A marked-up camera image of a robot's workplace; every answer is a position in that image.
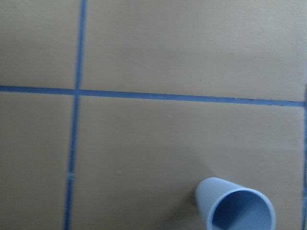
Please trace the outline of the blue plastic cup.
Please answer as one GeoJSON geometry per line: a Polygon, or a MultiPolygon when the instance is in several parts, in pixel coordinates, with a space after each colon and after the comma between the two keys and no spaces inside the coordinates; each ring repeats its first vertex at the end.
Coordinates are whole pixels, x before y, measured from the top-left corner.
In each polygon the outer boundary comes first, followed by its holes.
{"type": "Polygon", "coordinates": [[[207,230],[274,230],[276,214],[261,192],[211,177],[195,189],[195,200],[207,230]]]}

